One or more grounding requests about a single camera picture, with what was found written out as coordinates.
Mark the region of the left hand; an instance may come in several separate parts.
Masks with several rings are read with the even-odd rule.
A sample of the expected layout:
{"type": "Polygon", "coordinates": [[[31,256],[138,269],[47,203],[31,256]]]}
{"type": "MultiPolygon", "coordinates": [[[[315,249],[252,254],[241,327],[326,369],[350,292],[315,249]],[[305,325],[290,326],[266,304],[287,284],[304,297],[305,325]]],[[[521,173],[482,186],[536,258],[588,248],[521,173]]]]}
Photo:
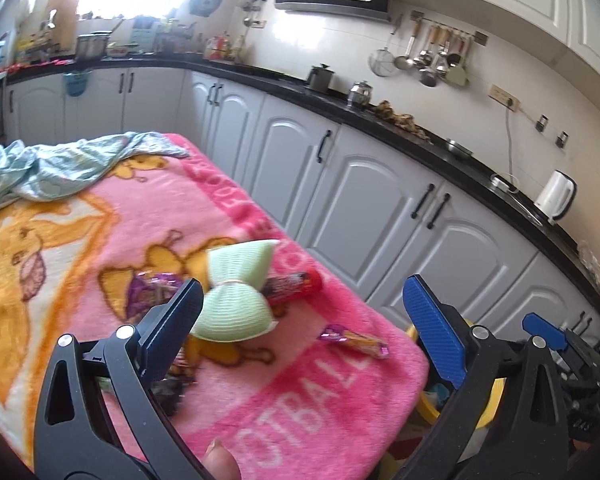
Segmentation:
{"type": "Polygon", "coordinates": [[[201,463],[215,480],[240,480],[242,478],[235,457],[219,439],[214,439],[210,443],[201,463]]]}

